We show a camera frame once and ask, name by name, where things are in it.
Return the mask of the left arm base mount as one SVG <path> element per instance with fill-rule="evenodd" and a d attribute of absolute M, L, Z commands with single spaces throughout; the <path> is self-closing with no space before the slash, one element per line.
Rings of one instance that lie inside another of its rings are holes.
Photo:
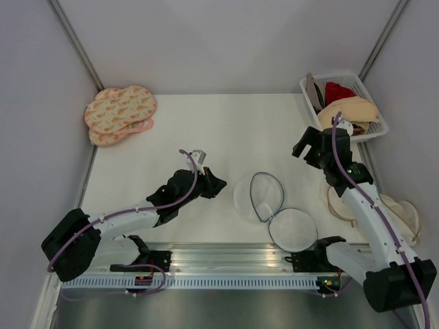
<path fill-rule="evenodd" d="M 110 266 L 110 272 L 127 273 L 127 272 L 169 272 L 171 265 L 171 251 L 152 250 L 148 254 L 139 255 L 131 264 L 122 265 L 114 264 Z"/>

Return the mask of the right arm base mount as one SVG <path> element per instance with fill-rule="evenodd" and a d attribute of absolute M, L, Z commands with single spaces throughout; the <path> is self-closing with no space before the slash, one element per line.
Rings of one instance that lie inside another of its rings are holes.
<path fill-rule="evenodd" d="M 314 251 L 306 250 L 291 253 L 283 260 L 292 266 L 294 273 L 328 273 L 333 272 L 333 266 L 318 260 Z"/>

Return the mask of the white mesh laundry bag blue zipper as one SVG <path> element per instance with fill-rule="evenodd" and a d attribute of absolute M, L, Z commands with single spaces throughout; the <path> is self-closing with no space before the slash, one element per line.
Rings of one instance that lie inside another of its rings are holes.
<path fill-rule="evenodd" d="M 313 247 L 318 229 L 305 211 L 285 207 L 285 189 L 274 175 L 259 171 L 240 179 L 233 189 L 233 205 L 246 221 L 266 225 L 268 236 L 279 249 L 302 252 Z"/>

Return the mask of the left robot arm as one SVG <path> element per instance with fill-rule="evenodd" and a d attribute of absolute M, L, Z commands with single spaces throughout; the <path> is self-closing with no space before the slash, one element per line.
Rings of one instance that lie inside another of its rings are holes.
<path fill-rule="evenodd" d="M 213 199 L 226 186 L 208 167 L 201 172 L 179 169 L 156 192 L 131 207 L 94 215 L 81 208 L 70 210 L 41 243 L 48 271 L 62 282 L 73 280 L 92 267 L 105 243 L 119 236 L 129 240 L 131 232 L 165 225 L 189 202 Z"/>

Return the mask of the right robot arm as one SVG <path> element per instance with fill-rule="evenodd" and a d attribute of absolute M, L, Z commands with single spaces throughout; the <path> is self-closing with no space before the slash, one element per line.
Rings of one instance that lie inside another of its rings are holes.
<path fill-rule="evenodd" d="M 351 209 L 373 255 L 367 258 L 342 237 L 333 236 L 313 253 L 314 265 L 322 271 L 334 266 L 345 271 L 362 285 L 369 305 L 378 313 L 417 304 L 427 312 L 437 269 L 431 260 L 421 260 L 399 233 L 369 170 L 353 161 L 348 132 L 308 127 L 292 155 L 301 156 L 306 146 L 310 149 L 305 162 L 323 171 L 329 186 Z"/>

